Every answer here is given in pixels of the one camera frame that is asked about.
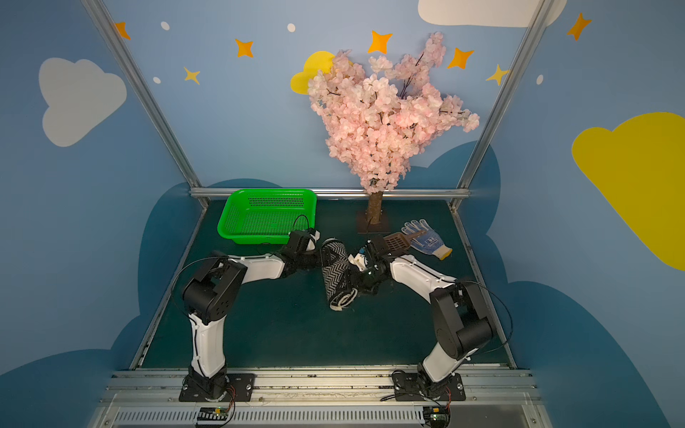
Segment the black white knitted scarf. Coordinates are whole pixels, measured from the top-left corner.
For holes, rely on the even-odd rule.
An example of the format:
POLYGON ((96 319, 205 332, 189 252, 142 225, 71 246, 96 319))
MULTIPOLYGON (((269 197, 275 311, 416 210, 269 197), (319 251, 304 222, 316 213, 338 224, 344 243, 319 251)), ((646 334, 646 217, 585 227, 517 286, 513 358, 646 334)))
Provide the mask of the black white knitted scarf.
POLYGON ((344 243, 336 238, 326 239, 320 247, 320 262, 328 306, 333 311, 343 311, 359 293, 352 281, 353 265, 344 243))

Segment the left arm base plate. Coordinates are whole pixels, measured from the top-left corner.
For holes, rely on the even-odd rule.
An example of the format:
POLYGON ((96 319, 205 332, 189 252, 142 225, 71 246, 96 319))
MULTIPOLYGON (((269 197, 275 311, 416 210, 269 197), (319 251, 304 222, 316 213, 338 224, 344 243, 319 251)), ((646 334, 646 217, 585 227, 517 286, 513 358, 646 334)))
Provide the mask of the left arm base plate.
POLYGON ((255 374, 217 373, 207 378, 192 371, 182 383, 180 402, 249 402, 253 395, 255 374))

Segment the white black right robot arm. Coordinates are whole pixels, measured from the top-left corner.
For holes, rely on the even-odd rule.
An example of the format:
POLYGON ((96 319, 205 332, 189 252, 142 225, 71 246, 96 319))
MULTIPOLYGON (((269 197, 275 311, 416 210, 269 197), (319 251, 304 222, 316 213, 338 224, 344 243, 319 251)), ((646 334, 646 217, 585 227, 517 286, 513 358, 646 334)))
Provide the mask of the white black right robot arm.
POLYGON ((347 261, 357 284, 369 291, 386 281, 405 285, 431 306, 437 344, 419 365, 429 384, 444 383, 464 360, 496 335, 496 326, 477 283, 442 274, 403 251, 373 238, 347 261))

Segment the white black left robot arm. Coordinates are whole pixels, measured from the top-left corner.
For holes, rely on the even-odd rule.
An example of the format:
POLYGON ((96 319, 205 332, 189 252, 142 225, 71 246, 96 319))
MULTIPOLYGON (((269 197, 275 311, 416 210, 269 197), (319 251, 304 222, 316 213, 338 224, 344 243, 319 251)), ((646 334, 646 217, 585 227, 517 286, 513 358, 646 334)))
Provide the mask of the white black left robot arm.
POLYGON ((319 265, 319 231, 290 233, 276 254, 238 257, 216 251, 202 260, 182 292, 192 329, 193 357, 184 381, 184 401, 219 401, 228 392, 224 326, 244 284, 286 278, 319 265))

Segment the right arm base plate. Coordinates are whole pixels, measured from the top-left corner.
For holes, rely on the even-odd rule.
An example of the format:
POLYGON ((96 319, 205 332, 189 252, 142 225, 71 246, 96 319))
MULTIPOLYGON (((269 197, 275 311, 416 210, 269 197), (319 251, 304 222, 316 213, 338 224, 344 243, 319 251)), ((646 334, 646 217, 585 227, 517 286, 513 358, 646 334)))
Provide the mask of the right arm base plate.
POLYGON ((459 374, 449 374, 439 382, 423 372, 394 370, 391 374, 396 401, 465 401, 466 390, 459 374))

